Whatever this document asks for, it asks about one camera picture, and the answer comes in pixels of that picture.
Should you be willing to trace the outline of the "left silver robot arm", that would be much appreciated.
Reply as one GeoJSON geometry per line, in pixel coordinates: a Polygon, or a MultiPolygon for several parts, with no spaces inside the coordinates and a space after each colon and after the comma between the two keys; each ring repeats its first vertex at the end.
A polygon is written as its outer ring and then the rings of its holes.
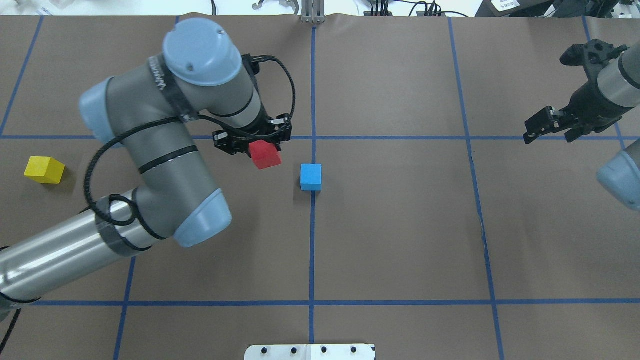
{"type": "Polygon", "coordinates": [[[226,198],[186,125],[218,125],[215,148],[254,164],[258,145],[278,153],[290,140],[293,112],[267,114],[256,80],[266,62],[282,65],[274,55],[241,54],[221,25],[190,18],[145,64],[83,93],[82,120],[102,142],[82,182],[86,209],[2,249],[1,318],[162,240],[190,248],[228,228],[226,198]],[[91,179],[113,148],[127,150],[142,185],[96,199],[91,179]]]}

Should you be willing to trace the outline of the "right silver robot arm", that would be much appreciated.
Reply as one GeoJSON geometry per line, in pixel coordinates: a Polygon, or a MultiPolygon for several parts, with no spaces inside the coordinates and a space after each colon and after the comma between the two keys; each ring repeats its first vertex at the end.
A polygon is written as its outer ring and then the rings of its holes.
{"type": "MultiPolygon", "coordinates": [[[[557,109],[547,105],[525,121],[523,141],[562,133],[571,143],[616,126],[640,104],[639,45],[616,46],[601,39],[571,45],[560,63],[583,68],[586,82],[569,102],[557,109]]],[[[640,207],[639,141],[622,148],[596,174],[601,186],[630,210],[640,207]]]]}

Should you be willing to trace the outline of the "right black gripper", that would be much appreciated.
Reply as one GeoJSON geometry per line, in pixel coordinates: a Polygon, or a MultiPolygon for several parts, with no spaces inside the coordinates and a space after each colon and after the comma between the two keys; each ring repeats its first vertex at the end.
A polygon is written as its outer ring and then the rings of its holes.
{"type": "Polygon", "coordinates": [[[531,144],[541,136],[568,129],[565,139],[576,141],[592,132],[601,133],[617,123],[626,108],[605,98],[594,82],[583,84],[562,111],[547,105],[525,121],[523,141],[531,144]]]}

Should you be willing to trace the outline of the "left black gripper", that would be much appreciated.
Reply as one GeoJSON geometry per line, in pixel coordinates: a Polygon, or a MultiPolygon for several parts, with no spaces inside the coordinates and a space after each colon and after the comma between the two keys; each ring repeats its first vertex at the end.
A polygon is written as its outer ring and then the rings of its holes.
{"type": "Polygon", "coordinates": [[[221,127],[221,130],[212,133],[214,146],[229,155],[245,154],[250,157],[250,144],[264,141],[274,145],[277,152],[281,152],[281,143],[291,140],[292,120],[292,114],[288,113],[275,118],[260,115],[250,125],[236,129],[214,117],[212,122],[221,127]]]}

